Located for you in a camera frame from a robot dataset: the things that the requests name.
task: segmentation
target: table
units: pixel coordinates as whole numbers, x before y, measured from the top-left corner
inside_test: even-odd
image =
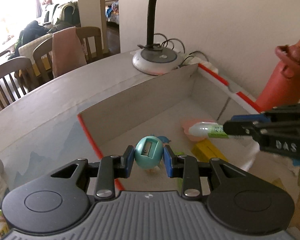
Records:
[[[0,45],[0,57],[6,54],[8,51],[12,51],[18,40],[18,37],[12,37],[5,44]]]
[[[9,189],[70,161],[97,161],[77,120],[82,110],[153,76],[132,65],[132,55],[93,62],[31,91],[0,112],[0,159]]]

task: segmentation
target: red edge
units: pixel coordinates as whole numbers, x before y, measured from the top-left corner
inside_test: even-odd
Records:
[[[260,106],[258,106],[255,102],[253,102],[250,98],[248,98],[244,93],[237,92],[236,93],[241,99],[243,99],[244,101],[246,101],[251,107],[253,107],[256,111],[258,111],[259,113],[261,113],[261,108]]]
[[[225,80],[224,78],[220,77],[217,73],[214,73],[212,70],[208,69],[206,66],[204,66],[201,63],[198,63],[199,68],[202,68],[204,71],[208,72],[211,76],[218,79],[222,84],[225,86],[229,86],[229,82]]]
[[[101,152],[100,148],[98,147],[98,145],[95,143],[95,141],[92,139],[92,136],[88,130],[88,128],[86,127],[86,125],[84,124],[84,121],[82,119],[82,116],[80,114],[77,115],[79,123],[89,141],[89,143],[91,144],[94,152],[96,153],[97,157],[99,159],[103,158],[103,153]],[[123,187],[123,185],[121,184],[121,182],[118,179],[114,180],[114,185],[118,190],[125,190],[125,188]]]

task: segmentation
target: pencil sharpener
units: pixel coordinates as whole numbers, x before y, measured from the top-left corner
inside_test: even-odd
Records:
[[[140,168],[153,169],[160,163],[162,155],[162,142],[155,136],[146,136],[138,142],[134,159]]]

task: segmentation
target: red bottle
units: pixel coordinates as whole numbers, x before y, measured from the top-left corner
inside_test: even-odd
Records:
[[[256,100],[262,111],[274,106],[293,105],[300,100],[300,41],[290,47],[276,47],[275,54],[281,61]]]

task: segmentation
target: floor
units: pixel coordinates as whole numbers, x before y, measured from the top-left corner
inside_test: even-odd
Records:
[[[105,56],[109,57],[120,53],[120,31],[119,25],[116,23],[107,23],[107,36],[109,53]]]

